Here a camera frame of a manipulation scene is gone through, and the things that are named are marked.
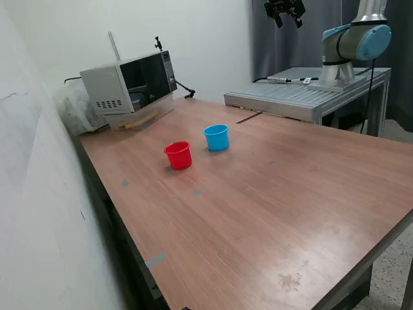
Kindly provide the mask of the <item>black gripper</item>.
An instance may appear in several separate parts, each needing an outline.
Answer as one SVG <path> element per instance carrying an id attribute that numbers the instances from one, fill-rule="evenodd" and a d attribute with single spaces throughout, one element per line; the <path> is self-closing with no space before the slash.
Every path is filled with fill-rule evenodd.
<path id="1" fill-rule="evenodd" d="M 290 14 L 297 28 L 301 28 L 303 22 L 301 17 L 306 12 L 305 6 L 302 1 L 296 0 L 275 0 L 275 1 L 267 1 L 264 4 L 265 12 L 267 17 L 273 19 L 278 28 L 283 26 L 283 22 L 280 18 L 280 13 Z"/>

